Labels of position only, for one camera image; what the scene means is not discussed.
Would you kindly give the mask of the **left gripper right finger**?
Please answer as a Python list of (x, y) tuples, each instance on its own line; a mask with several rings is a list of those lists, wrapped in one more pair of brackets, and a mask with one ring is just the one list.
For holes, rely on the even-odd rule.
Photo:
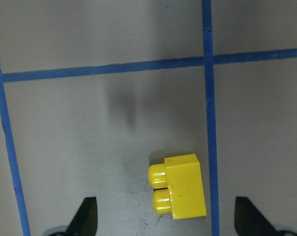
[(248, 197), (236, 197), (234, 227), (238, 236), (277, 236), (278, 231)]

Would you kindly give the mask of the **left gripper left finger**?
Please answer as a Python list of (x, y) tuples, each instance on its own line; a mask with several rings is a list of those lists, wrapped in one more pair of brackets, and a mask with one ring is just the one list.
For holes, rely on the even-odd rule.
[(98, 226), (96, 197), (84, 198), (66, 229), (68, 236), (95, 236)]

